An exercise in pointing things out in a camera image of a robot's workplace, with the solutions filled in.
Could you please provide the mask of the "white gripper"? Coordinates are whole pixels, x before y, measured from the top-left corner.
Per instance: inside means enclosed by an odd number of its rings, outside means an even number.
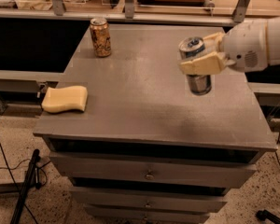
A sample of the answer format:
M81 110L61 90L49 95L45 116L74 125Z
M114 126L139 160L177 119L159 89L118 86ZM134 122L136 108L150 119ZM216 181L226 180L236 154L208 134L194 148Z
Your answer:
M251 21L236 25L226 34L205 36L205 48L213 52L183 60L179 69L191 76L217 75L226 67L243 73L263 71L268 67L266 32L266 21Z

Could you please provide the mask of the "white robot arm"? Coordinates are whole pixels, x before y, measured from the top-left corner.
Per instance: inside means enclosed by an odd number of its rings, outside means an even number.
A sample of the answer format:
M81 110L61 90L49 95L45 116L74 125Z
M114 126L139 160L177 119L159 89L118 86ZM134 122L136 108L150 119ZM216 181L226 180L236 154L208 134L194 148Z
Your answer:
M191 37L179 44L190 54L179 69L185 75L216 75L229 67L238 72L258 72L280 65L280 17L237 24L227 33Z

